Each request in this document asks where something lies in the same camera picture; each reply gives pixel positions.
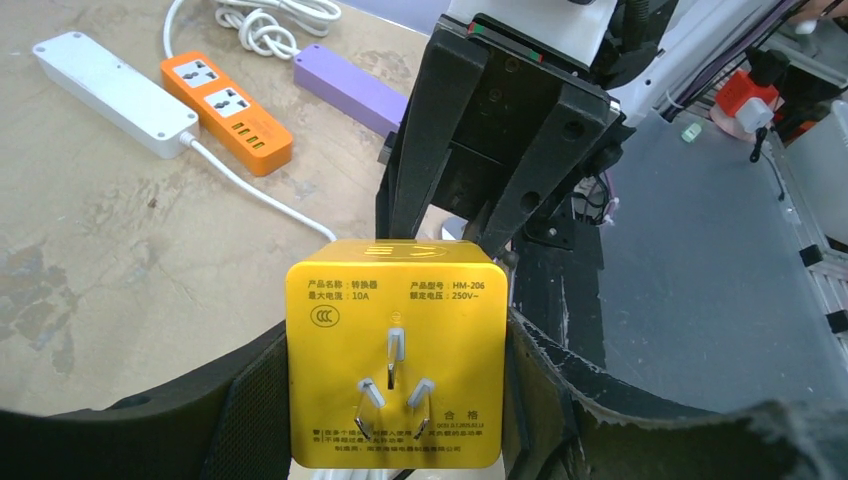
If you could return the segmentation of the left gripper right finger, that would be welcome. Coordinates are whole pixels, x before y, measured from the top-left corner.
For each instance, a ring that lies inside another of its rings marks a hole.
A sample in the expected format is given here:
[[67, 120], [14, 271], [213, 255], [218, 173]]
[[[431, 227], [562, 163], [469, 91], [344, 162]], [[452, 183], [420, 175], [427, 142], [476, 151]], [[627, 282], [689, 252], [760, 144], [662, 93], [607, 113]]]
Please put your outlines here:
[[510, 310], [502, 451], [510, 479], [843, 479], [847, 410], [681, 405], [614, 378]]

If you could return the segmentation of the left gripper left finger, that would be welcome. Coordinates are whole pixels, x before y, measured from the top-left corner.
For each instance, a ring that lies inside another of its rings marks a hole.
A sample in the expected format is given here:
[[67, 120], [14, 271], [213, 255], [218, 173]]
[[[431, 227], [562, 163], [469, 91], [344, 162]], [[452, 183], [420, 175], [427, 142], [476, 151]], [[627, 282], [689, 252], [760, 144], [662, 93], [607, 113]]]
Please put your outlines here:
[[285, 479], [286, 329], [102, 409], [1, 413], [4, 479]]

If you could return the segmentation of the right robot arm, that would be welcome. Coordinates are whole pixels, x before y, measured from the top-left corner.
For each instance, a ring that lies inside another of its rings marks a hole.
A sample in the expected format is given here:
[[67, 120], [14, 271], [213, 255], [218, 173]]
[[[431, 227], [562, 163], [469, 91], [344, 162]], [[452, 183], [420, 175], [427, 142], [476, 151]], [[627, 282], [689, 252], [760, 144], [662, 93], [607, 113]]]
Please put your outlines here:
[[[681, 109], [790, 16], [790, 1], [453, 1], [438, 19], [376, 196], [376, 235], [435, 206], [491, 256], [572, 249], [610, 202], [600, 180], [653, 109]], [[576, 203], [583, 203], [576, 212]]]

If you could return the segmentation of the purple power strip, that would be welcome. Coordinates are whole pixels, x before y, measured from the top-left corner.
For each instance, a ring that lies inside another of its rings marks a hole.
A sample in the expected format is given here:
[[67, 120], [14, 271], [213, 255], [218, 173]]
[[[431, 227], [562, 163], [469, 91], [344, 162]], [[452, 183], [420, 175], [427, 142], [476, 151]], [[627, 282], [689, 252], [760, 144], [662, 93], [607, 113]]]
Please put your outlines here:
[[407, 97], [318, 44], [294, 57], [294, 83], [376, 134], [397, 132]]

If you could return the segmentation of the grey white plug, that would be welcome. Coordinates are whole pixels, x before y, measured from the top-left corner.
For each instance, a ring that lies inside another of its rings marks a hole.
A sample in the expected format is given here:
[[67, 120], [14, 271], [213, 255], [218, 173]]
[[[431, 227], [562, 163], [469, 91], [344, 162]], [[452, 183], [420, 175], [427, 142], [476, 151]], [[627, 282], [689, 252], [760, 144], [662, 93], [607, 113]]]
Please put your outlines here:
[[317, 469], [311, 480], [406, 480], [414, 469]]

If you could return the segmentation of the orange power strip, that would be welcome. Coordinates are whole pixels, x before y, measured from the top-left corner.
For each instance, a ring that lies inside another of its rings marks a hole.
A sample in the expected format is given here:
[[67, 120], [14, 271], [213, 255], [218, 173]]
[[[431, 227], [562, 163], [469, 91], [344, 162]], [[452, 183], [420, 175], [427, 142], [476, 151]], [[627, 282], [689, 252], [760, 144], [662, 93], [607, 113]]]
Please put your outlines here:
[[161, 62], [167, 92], [199, 115], [209, 131], [254, 176], [289, 163], [293, 137], [263, 106], [200, 52]]

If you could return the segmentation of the white power strip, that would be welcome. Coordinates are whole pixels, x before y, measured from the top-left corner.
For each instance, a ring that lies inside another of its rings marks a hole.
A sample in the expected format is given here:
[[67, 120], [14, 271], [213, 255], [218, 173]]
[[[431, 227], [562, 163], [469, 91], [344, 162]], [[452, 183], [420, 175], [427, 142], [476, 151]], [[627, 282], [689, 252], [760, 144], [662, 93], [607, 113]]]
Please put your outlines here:
[[32, 51], [50, 80], [160, 158], [177, 157], [200, 133], [193, 110], [84, 33], [63, 33]]

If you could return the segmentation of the yellow cube socket adapter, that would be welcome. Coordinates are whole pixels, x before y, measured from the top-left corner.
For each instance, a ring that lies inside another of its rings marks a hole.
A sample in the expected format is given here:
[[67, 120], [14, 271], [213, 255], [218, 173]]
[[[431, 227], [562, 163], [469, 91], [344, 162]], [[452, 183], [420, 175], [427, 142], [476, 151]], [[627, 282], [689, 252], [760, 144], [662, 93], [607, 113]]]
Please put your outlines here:
[[467, 241], [338, 240], [285, 279], [293, 458], [478, 469], [501, 454], [508, 280]]

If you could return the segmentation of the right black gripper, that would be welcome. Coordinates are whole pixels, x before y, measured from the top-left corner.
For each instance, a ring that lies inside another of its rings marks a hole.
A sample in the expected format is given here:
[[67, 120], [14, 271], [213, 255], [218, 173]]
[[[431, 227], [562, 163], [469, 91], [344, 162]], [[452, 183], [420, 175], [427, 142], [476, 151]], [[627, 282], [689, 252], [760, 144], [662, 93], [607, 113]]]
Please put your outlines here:
[[613, 165], [629, 133], [587, 66], [487, 15], [442, 15], [386, 139], [377, 235], [413, 239], [436, 206], [499, 256], [525, 233], [575, 220], [575, 186]]

